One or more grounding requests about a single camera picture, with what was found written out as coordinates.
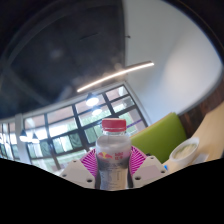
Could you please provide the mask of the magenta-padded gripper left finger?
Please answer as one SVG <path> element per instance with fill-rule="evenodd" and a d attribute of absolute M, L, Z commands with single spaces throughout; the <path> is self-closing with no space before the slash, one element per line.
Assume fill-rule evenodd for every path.
<path fill-rule="evenodd" d="M 95 150 L 89 151 L 81 159 L 72 160 L 60 176 L 84 188 L 94 189 L 98 173 Z"/>

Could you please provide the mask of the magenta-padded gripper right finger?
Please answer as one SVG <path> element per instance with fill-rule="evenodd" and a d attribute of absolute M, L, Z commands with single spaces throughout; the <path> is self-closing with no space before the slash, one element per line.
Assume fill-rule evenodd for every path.
<path fill-rule="evenodd" d="M 140 188 L 168 175 L 167 169 L 155 156 L 147 156 L 132 147 L 129 158 L 129 187 Z"/>

